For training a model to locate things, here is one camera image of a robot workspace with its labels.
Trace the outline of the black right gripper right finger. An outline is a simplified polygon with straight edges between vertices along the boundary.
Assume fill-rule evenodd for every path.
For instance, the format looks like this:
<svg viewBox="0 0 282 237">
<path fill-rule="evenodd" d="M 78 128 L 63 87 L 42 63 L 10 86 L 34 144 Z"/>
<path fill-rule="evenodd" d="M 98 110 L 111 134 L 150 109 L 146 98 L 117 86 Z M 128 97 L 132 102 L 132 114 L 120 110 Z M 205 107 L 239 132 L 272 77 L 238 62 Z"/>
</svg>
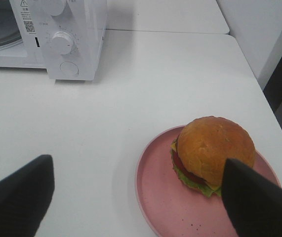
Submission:
<svg viewBox="0 0 282 237">
<path fill-rule="evenodd" d="M 282 188 L 235 158 L 226 160 L 222 200 L 240 237 L 282 237 Z"/>
</svg>

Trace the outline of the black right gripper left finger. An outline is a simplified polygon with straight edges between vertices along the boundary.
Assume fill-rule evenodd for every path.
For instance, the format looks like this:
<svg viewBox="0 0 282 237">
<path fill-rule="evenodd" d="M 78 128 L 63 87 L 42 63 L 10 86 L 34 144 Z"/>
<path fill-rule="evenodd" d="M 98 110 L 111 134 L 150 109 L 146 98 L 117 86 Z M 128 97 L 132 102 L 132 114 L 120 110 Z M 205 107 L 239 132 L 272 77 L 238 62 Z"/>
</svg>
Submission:
<svg viewBox="0 0 282 237">
<path fill-rule="evenodd" d="M 0 180 L 0 237 L 33 237 L 54 193 L 51 155 L 41 155 Z"/>
</svg>

